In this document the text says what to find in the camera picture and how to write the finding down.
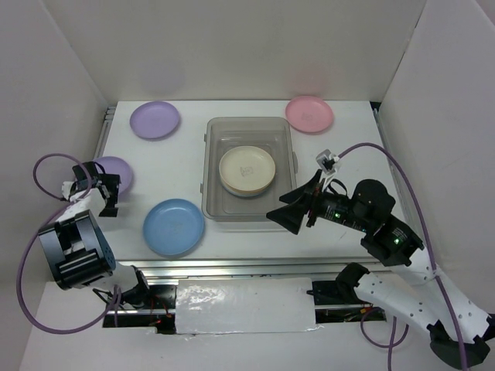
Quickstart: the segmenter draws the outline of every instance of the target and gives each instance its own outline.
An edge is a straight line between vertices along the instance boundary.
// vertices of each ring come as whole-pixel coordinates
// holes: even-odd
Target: white bowl
[[[275,162],[264,150],[253,146],[232,148],[218,165],[224,188],[242,197],[262,193],[275,177]]]

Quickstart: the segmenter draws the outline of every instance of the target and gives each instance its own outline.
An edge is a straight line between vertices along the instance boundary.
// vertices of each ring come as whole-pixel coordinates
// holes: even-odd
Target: wire
[[[110,296],[111,295],[111,292],[110,291],[102,291],[102,290],[98,290],[97,288],[94,288],[93,289],[93,292],[106,304],[106,305],[109,305],[110,302],[104,298],[104,296],[102,294],[106,294],[107,296]]]
[[[90,176],[90,173],[88,172],[88,170],[86,169],[86,166],[84,166],[79,160],[77,160],[76,158],[74,158],[73,156],[71,155],[66,155],[65,153],[50,153],[48,155],[44,155],[43,157],[39,158],[38,161],[36,161],[36,163],[34,164],[34,167],[32,168],[32,180],[34,180],[34,183],[36,184],[36,186],[41,189],[41,191],[45,194],[47,194],[48,196],[54,198],[54,199],[58,199],[59,201],[60,200],[65,200],[64,198],[60,198],[59,196],[57,195],[54,195],[53,193],[51,193],[50,191],[46,190],[45,187],[43,187],[40,183],[39,183],[39,180],[38,180],[38,167],[41,165],[41,163],[43,161],[45,161],[47,158],[51,158],[51,157],[63,157],[63,158],[68,158],[69,160],[72,160],[74,162],[76,162],[82,169],[83,169],[83,172],[84,172],[84,175],[86,176],[86,179],[88,179],[88,184],[87,184],[87,188],[86,188],[86,192],[83,193],[83,195],[80,197],[81,199],[86,197],[86,195],[89,193],[89,191],[91,191],[91,183],[89,181],[89,179],[91,178]]]
[[[155,300],[152,299],[152,304],[151,304],[151,309],[149,310],[149,324],[151,325],[153,323],[153,307],[155,307]]]
[[[50,157],[64,157],[64,158],[68,158],[69,160],[72,160],[74,162],[76,162],[84,171],[84,174],[86,175],[87,179],[90,178],[90,174],[89,172],[87,171],[87,169],[83,166],[83,164],[81,162],[79,162],[77,159],[75,159],[73,156],[71,155],[65,155],[64,153],[52,153],[52,154],[49,154],[49,155],[45,155],[43,156],[42,158],[40,158],[34,165],[34,168],[32,169],[32,177],[33,177],[33,180],[34,180],[34,183],[38,186],[38,188],[40,188],[44,193],[46,193],[47,195],[55,198],[55,199],[60,199],[59,197],[57,197],[56,195],[50,193],[49,191],[47,191],[46,189],[44,189],[38,182],[38,178],[37,178],[37,170],[38,170],[38,167],[39,167],[39,164],[41,164],[41,162],[43,162],[45,159],[47,158],[50,158]],[[89,191],[91,191],[91,183],[88,182],[87,183],[87,188],[86,188],[86,191],[83,193],[83,195],[80,197],[81,199],[84,198],[88,193]],[[59,216],[61,213],[63,213],[67,207],[69,207],[71,204],[69,205],[65,205],[64,207],[61,207],[59,208],[55,213],[53,213],[52,215],[50,215],[41,225],[40,228],[43,228],[46,224],[50,223],[53,219],[55,219],[57,216]],[[57,329],[57,328],[50,328],[48,326],[45,326],[44,324],[38,322],[36,320],[36,318],[31,314],[31,312],[29,311],[27,305],[26,305],[26,301],[24,300],[24,295],[22,293],[22,274],[24,273],[24,267],[26,265],[26,261],[27,261],[27,257],[29,255],[29,252],[31,251],[32,249],[32,245],[34,244],[34,242],[36,241],[36,238],[38,237],[38,233],[35,232],[31,239],[29,240],[26,248],[24,249],[24,252],[22,253],[22,256],[21,256],[21,261],[19,262],[19,267],[17,269],[17,276],[16,276],[16,279],[15,279],[15,291],[16,291],[16,294],[17,294],[17,300],[19,301],[19,305],[21,307],[21,310],[22,312],[24,313],[24,315],[26,316],[26,318],[32,323],[32,325],[34,325],[35,327],[37,327],[38,329],[44,331],[44,332],[48,332],[50,334],[54,334],[54,335],[69,335],[69,334],[75,334],[76,332],[81,332],[87,328],[90,328],[91,326],[93,325],[96,325],[112,308],[117,311],[118,310],[118,305],[120,304],[120,301],[121,301],[121,297],[122,297],[122,292],[121,292],[121,289],[119,288],[119,286],[115,285],[114,286],[114,299],[112,300],[112,302],[107,305],[107,307],[105,308],[105,310],[103,311],[103,313],[101,313],[98,317],[96,317],[93,321],[87,323],[86,325],[82,325],[80,327],[77,327],[77,328],[71,328],[71,329],[67,329],[67,330],[61,330],[61,329]]]
[[[100,163],[98,163],[98,162],[96,162],[96,161],[94,162],[94,164],[95,164],[98,168],[100,168],[100,170],[101,170],[101,173],[102,173],[102,174],[106,174],[106,173],[107,173],[107,172],[105,171],[105,168],[103,167],[103,165],[101,165]]]
[[[388,344],[388,353],[387,353],[388,371],[392,371],[392,351],[394,350],[394,338],[395,338],[396,330],[397,330],[397,317],[394,317],[394,320],[392,321],[392,333],[390,334],[390,343]]]
[[[394,164],[395,168],[399,171],[401,174],[401,177],[404,179],[405,185],[408,187],[408,191],[411,194],[412,202],[415,204],[416,212],[418,213],[419,217],[419,222],[421,223],[421,227],[423,230],[423,234],[425,235],[425,244],[426,244],[426,250],[428,251],[428,255],[430,258],[430,264],[432,265],[432,269],[435,272],[437,265],[436,265],[436,260],[435,260],[435,254],[433,252],[433,247],[432,247],[432,240],[430,239],[430,234],[428,232],[428,227],[426,226],[426,221],[425,217],[423,216],[422,209],[419,205],[418,197],[416,196],[416,193],[414,189],[412,188],[411,182],[409,182],[409,178],[406,176],[404,169],[401,167],[401,165],[397,162],[397,160],[392,156],[392,154],[387,151],[385,148],[381,147],[380,145],[376,145],[374,143],[370,142],[363,142],[363,143],[358,143],[356,145],[353,145],[352,147],[349,147],[345,151],[343,151],[339,157],[343,158],[345,155],[348,155],[350,152],[354,151],[355,149],[361,148],[361,147],[372,147],[377,149],[378,151],[382,152],[384,155],[387,156],[387,158]],[[440,276],[435,276],[436,282],[440,288],[440,291],[442,292],[442,296],[445,300],[445,303],[447,305],[447,308],[449,310],[450,317],[452,318],[452,323],[454,324],[454,329],[456,330],[456,336],[457,336],[457,342],[459,344],[459,354],[460,354],[460,359],[461,359],[461,367],[463,371],[467,371],[467,355],[466,355],[466,349],[464,348],[464,340],[463,340],[463,334],[461,332],[459,322],[457,321],[457,316],[456,316],[456,311],[454,311],[454,307],[452,306],[452,302],[450,301],[449,295],[447,294],[447,291],[443,285],[442,279]]]
[[[114,297],[114,295],[111,293],[111,291],[102,291],[102,290],[98,290],[98,291],[100,293],[106,294],[109,298],[113,298]],[[120,304],[118,306],[119,306],[120,309],[122,309],[123,311],[125,311],[125,307],[124,307],[124,305],[122,305],[122,301],[120,302]]]
[[[160,302],[160,304],[162,305],[162,307],[165,309],[166,316],[169,317],[170,316],[169,309],[165,305],[165,302],[158,295],[154,295],[154,296],[155,296],[155,298],[158,299],[158,301]]]
[[[379,342],[375,342],[367,333],[366,331],[364,331],[364,322],[366,321],[366,319],[368,318],[368,316],[373,313],[373,312],[376,312],[376,311],[381,311],[383,309],[381,308],[373,308],[369,311],[367,311],[366,313],[364,313],[363,317],[361,318],[361,321],[360,321],[360,327],[361,327],[361,332],[363,333],[363,336],[366,338],[366,340],[368,342],[370,342],[371,344],[373,344],[374,346],[378,347],[378,348],[382,348],[382,349],[389,349],[391,346],[392,348],[395,348],[396,346],[399,346],[400,344],[402,344],[402,342],[405,340],[406,336],[408,335],[408,332],[409,332],[409,325],[406,325],[405,326],[405,329],[404,329],[404,333],[402,334],[402,337],[395,343],[393,344],[380,344]]]

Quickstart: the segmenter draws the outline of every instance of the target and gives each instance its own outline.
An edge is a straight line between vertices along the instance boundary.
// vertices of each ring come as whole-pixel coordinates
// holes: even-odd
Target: metal bracket
[[[105,112],[103,124],[101,126],[100,137],[98,138],[98,144],[94,152],[94,158],[99,158],[101,157],[101,155],[103,155],[103,150],[105,149],[105,145],[107,144],[108,133],[110,133],[110,126],[112,121],[114,120],[116,109],[117,107],[110,106]]]

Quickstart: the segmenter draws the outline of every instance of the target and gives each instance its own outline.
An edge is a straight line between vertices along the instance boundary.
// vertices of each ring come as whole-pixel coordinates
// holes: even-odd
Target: plastic container
[[[281,117],[217,117],[208,123],[201,209],[218,222],[269,222],[266,213],[283,204],[278,197],[296,188],[297,158],[292,152],[290,125]],[[275,178],[260,195],[239,197],[220,180],[219,163],[232,148],[251,145],[275,161]]]

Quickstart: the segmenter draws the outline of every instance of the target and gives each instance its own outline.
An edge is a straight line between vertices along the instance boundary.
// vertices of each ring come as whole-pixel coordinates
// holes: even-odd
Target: blue plate
[[[181,255],[200,241],[204,218],[191,202],[167,199],[148,213],[142,231],[149,248],[157,254]]]

